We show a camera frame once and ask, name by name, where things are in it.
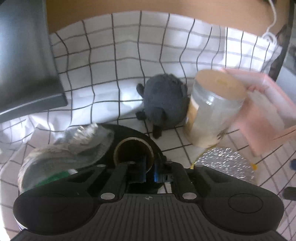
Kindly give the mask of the dark grey plush toy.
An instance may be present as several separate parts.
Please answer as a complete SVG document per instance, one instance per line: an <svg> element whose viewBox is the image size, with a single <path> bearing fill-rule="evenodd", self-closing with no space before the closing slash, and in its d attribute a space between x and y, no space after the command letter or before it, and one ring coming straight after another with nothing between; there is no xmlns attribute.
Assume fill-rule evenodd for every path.
<svg viewBox="0 0 296 241"><path fill-rule="evenodd" d="M162 136L163 130L174 128L186 117L190 102L188 88L175 75L155 75L145 85L139 83L136 90L144 104L136 117L151 122L155 139Z"/></svg>

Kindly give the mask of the pink storage box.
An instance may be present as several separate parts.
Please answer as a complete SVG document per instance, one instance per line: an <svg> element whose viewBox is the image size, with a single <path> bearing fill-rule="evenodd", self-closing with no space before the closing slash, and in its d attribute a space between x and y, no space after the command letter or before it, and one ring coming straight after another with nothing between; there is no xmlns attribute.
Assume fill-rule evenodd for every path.
<svg viewBox="0 0 296 241"><path fill-rule="evenodd" d="M295 104L266 74L224 69L252 91L234 123L254 156L295 139Z"/></svg>

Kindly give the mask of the silver glitter round pad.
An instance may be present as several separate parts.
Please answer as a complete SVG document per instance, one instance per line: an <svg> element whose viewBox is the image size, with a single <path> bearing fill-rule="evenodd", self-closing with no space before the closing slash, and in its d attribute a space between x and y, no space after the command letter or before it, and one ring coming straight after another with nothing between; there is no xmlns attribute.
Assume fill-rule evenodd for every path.
<svg viewBox="0 0 296 241"><path fill-rule="evenodd" d="M201 165L256 185L256 166L234 149L210 147L197 157L190 169Z"/></svg>

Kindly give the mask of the black flat screen monitor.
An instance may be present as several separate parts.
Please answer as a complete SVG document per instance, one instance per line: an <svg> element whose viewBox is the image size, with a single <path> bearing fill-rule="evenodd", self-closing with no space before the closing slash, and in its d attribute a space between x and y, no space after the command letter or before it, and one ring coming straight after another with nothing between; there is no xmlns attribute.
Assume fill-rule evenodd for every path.
<svg viewBox="0 0 296 241"><path fill-rule="evenodd" d="M1 122L67 105L45 1L1 1Z"/></svg>

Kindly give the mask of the clear plastic wrapped bundle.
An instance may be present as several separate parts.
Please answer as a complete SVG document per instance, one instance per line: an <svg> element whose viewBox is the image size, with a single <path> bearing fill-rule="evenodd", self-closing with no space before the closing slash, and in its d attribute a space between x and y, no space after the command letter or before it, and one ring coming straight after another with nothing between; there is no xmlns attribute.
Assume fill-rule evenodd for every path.
<svg viewBox="0 0 296 241"><path fill-rule="evenodd" d="M25 158L18 174L20 193L56 173L94 165L107 152L113 138L111 130L96 123L68 128L55 143L36 148Z"/></svg>

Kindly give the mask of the clear plastic jar tan lid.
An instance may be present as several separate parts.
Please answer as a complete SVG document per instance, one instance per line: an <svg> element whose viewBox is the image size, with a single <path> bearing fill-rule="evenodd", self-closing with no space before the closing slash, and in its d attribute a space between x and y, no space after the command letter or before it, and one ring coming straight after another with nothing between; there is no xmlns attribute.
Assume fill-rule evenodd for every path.
<svg viewBox="0 0 296 241"><path fill-rule="evenodd" d="M218 144L243 106L247 93L243 83L223 71L200 70L193 85L184 133L201 148Z"/></svg>

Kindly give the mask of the green lid jar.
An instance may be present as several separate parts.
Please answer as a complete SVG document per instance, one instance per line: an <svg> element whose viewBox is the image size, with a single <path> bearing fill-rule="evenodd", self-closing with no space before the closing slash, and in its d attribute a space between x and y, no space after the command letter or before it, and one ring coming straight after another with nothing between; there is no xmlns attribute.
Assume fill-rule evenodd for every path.
<svg viewBox="0 0 296 241"><path fill-rule="evenodd" d="M56 173L56 174L54 174L54 175L52 175L50 177L44 178L43 180L39 181L33 187L39 187L39 186L42 186L42 185L45 185L45 184L48 184L48 183L51 183L51 182L66 178L68 176L76 174L77 172L78 171L75 170L75 169L69 169L67 171L62 171L62 172Z"/></svg>

